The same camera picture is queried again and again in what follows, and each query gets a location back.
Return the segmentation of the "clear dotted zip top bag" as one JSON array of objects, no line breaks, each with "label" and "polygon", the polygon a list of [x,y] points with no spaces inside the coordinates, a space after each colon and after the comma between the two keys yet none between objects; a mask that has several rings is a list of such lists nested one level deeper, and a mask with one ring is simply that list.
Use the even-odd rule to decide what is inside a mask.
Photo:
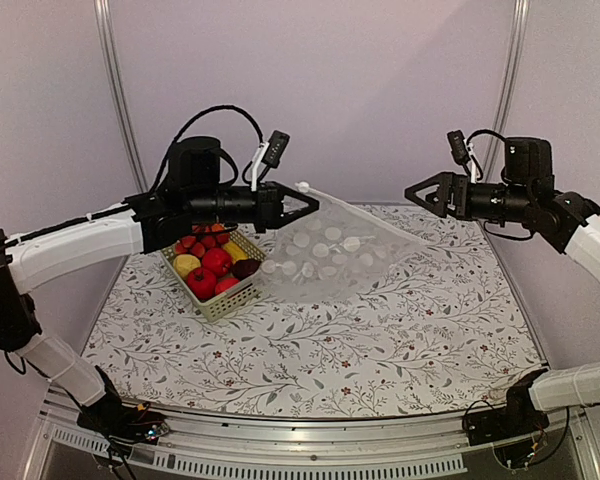
[{"label": "clear dotted zip top bag", "polygon": [[428,242],[306,182],[319,209],[279,229],[254,284],[285,302],[344,301],[372,286]]}]

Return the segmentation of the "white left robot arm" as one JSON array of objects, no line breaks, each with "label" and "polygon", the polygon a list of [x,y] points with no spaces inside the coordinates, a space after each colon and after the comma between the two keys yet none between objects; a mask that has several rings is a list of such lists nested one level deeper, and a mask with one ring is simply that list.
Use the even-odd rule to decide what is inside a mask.
[{"label": "white left robot arm", "polygon": [[166,176],[154,190],[38,231],[6,236],[0,229],[0,350],[18,355],[90,407],[91,419],[108,434],[128,426],[126,408],[114,401],[103,374],[63,340],[43,333],[30,294],[93,264],[162,250],[194,225],[250,224],[263,233],[319,208],[317,200],[277,182],[221,181],[222,161],[233,160],[216,138],[174,141]]}]

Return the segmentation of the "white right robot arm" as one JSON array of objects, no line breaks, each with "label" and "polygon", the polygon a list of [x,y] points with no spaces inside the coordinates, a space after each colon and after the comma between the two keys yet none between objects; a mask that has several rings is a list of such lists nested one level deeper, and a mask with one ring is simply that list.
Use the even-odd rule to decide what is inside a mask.
[{"label": "white right robot arm", "polygon": [[[470,169],[475,161],[472,139],[456,130],[448,133],[447,140],[462,173],[434,175],[406,188],[405,198],[440,218],[500,227],[518,224],[530,237],[542,237],[600,284],[600,206],[576,192],[556,189],[548,141],[498,139],[504,148],[500,182],[485,183],[480,170]],[[532,424],[536,411],[600,405],[600,361],[532,372],[508,389],[506,402],[496,422],[507,436],[517,436]]]}]

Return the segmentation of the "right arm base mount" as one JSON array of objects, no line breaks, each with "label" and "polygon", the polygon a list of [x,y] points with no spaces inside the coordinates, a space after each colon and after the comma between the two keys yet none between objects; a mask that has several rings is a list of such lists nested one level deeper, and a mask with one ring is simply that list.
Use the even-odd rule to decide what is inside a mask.
[{"label": "right arm base mount", "polygon": [[509,407],[471,411],[462,418],[462,429],[471,446],[524,436],[548,426],[549,419],[545,413],[516,411]]}]

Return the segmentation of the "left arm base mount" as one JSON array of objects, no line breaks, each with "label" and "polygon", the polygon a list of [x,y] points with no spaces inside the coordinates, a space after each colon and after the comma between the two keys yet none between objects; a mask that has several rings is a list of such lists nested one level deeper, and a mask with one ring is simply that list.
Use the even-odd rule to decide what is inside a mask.
[{"label": "left arm base mount", "polygon": [[124,443],[156,444],[170,432],[166,417],[150,402],[125,405],[120,398],[105,395],[93,405],[81,406],[77,425]]}]

